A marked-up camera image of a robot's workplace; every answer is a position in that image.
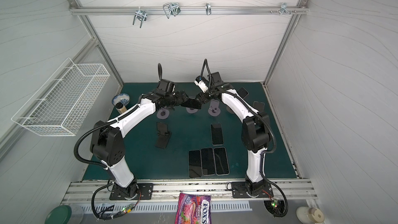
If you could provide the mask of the white-edged phone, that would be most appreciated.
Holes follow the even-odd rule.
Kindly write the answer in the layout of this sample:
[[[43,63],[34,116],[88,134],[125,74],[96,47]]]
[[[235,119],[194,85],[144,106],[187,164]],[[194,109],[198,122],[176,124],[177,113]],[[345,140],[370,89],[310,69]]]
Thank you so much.
[[[224,147],[214,148],[215,167],[217,175],[230,174],[227,151]]]

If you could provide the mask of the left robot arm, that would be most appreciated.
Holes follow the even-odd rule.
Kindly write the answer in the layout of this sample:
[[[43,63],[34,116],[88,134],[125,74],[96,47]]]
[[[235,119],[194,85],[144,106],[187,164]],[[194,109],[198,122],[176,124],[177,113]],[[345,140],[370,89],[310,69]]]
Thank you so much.
[[[162,108],[173,108],[189,100],[184,91],[176,91],[175,84],[162,78],[162,65],[158,64],[159,82],[149,93],[142,94],[132,108],[107,122],[98,121],[93,129],[81,136],[74,146],[75,158],[85,164],[102,167],[110,175],[125,199],[138,193],[137,179],[125,160],[125,136],[142,120]],[[98,162],[83,158],[79,146],[85,138],[92,136],[90,152]]]

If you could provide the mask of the landscape phone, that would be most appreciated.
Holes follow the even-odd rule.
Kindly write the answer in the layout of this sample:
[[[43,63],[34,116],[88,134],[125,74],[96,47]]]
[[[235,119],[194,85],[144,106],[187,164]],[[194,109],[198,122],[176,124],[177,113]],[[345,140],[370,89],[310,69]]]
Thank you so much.
[[[182,107],[192,108],[194,110],[202,109],[202,102],[199,99],[188,98],[185,102],[181,103]]]
[[[189,177],[200,178],[203,176],[200,150],[191,150],[188,153]]]

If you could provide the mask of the purple phone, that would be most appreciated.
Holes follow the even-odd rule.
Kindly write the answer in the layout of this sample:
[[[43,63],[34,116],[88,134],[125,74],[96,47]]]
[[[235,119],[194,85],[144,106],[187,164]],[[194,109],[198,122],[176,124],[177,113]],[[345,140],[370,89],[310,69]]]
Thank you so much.
[[[204,176],[215,175],[215,159],[214,151],[212,148],[201,149],[201,159],[202,159],[202,173]]]

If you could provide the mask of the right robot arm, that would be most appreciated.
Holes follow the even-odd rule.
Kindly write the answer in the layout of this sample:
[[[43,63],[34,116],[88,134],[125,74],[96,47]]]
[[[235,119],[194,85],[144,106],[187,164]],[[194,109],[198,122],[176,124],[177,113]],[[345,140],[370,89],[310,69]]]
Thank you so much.
[[[220,100],[228,106],[241,121],[241,140],[248,151],[248,167],[245,176],[245,191],[249,197],[259,197],[268,189],[275,187],[283,199],[277,200],[271,194],[269,212],[274,217],[285,217],[289,205],[282,189],[269,180],[264,172],[267,154],[274,153],[277,147],[276,137],[266,112],[260,112],[250,106],[229,83],[225,83],[218,72],[211,73],[208,61],[203,62],[200,76],[194,83],[201,89],[197,99],[201,103]]]

